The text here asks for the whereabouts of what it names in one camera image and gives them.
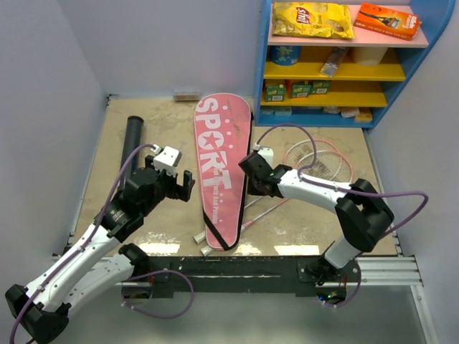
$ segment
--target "bag of chips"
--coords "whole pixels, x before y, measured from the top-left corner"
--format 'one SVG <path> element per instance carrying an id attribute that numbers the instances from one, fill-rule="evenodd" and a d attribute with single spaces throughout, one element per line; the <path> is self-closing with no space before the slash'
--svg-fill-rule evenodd
<path id="1" fill-rule="evenodd" d="M 353 39 L 349 6 L 323 2 L 275 2 L 273 34 Z"/>

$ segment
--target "black tube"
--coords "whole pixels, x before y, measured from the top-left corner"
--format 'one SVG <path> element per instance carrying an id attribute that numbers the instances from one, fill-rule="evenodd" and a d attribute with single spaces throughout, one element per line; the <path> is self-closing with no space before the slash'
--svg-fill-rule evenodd
<path id="1" fill-rule="evenodd" d="M 141 144 L 143 118 L 138 116 L 129 116 L 126 124 L 126 134 L 124 136 L 123 155 L 121 156 L 121 166 L 124 165 L 129 155 Z M 132 159 L 127 167 L 118 185 L 118 190 L 124 189 L 126 179 L 128 179 L 132 172 L 138 167 L 138 154 Z"/>

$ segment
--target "table surface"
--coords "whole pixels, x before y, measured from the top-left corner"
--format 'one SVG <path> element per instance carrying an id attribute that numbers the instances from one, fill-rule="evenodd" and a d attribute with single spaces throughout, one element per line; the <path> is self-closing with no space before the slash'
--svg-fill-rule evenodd
<path id="1" fill-rule="evenodd" d="M 179 173 L 190 170 L 198 178 L 197 153 L 194 143 L 194 108 L 196 103 L 175 103 L 170 98 L 112 99 L 100 137 L 90 179 L 75 229 L 79 239 L 99 212 L 120 168 L 120 157 L 126 131 L 126 120 L 137 115 L 145 120 L 143 143 L 170 145 L 183 153 Z M 266 130 L 254 127 L 255 140 Z M 331 141 L 354 167 L 354 180 L 365 178 L 377 185 L 369 152 L 361 129 L 309 128 L 314 138 Z M 263 141 L 275 152 L 280 163 L 287 149 L 305 140 L 297 128 L 279 128 Z M 148 153 L 141 154 L 140 161 Z M 245 211 L 244 220 L 253 219 L 279 202 L 265 197 Z M 192 237 L 204 230 L 199 184 L 194 187 L 188 203 L 166 199 L 145 219 L 145 224 L 124 244 L 133 242 L 150 255 L 199 256 Z M 240 243 L 230 252 L 213 255 L 284 255 L 319 254 L 341 236 L 335 214 L 304 202 L 289 200 L 278 209 L 255 222 L 241 235 Z M 381 240 L 372 254 L 396 254 L 391 237 Z"/>

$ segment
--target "small box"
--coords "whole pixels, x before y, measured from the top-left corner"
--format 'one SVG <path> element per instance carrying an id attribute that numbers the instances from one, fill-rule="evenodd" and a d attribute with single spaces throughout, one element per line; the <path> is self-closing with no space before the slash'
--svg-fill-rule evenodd
<path id="1" fill-rule="evenodd" d="M 283 102 L 285 91 L 286 88 L 283 80 L 265 80 L 266 102 Z"/>
<path id="2" fill-rule="evenodd" d="M 312 88 L 307 81 L 300 80 L 286 80 L 285 85 L 290 98 L 306 98 Z"/>
<path id="3" fill-rule="evenodd" d="M 323 113 L 331 113 L 331 114 L 339 114 L 341 110 L 339 110 L 338 106 L 324 106 Z"/>
<path id="4" fill-rule="evenodd" d="M 360 113 L 354 117 L 354 121 L 358 123 L 370 123 L 373 121 L 372 111 L 369 107 L 361 107 Z"/>
<path id="5" fill-rule="evenodd" d="M 261 106 L 260 114 L 261 115 L 274 115 L 274 107 L 273 106 Z"/>
<path id="6" fill-rule="evenodd" d="M 410 41 L 421 24 L 415 14 L 396 11 L 364 2 L 357 14 L 355 27 Z"/>
<path id="7" fill-rule="evenodd" d="M 331 81 L 317 80 L 313 81 L 311 94 L 313 95 L 326 95 L 330 88 Z"/>
<path id="8" fill-rule="evenodd" d="M 276 106 L 274 110 L 274 115 L 276 116 L 290 116 L 292 115 L 291 106 Z"/>

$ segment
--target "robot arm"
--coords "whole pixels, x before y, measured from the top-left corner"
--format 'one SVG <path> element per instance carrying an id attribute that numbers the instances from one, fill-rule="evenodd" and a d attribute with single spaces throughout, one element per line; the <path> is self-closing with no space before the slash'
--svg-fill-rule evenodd
<path id="1" fill-rule="evenodd" d="M 335 213 L 343 236 L 334 242 L 308 271 L 318 278 L 318 284 L 333 281 L 339 271 L 362 252 L 371 252 L 394 220 L 394 214 L 382 199 L 355 196 L 342 189 L 376 193 L 370 182 L 337 183 L 308 176 L 312 181 L 333 186 L 324 188 L 305 183 L 298 171 L 278 165 L 274 169 L 258 153 L 244 158 L 240 168 L 249 177 L 249 194 L 298 199 Z"/>
<path id="2" fill-rule="evenodd" d="M 128 279 L 135 268 L 148 260 L 135 245 L 125 245 L 105 266 L 91 271 L 101 258 L 143 225 L 145 216 L 166 197 L 190 199 L 194 185 L 191 172 L 184 172 L 183 186 L 176 182 L 181 153 L 174 148 L 158 146 L 154 152 L 156 156 L 146 157 L 146 167 L 135 170 L 125 188 L 114 195 L 98 228 L 95 228 L 95 220 L 82 238 L 45 273 L 25 287 L 14 285 L 6 292 L 14 317 L 29 302 L 21 324 L 38 344 L 54 340 L 77 309 L 109 286 Z M 62 262 L 67 260 L 69 262 L 61 268 Z"/>

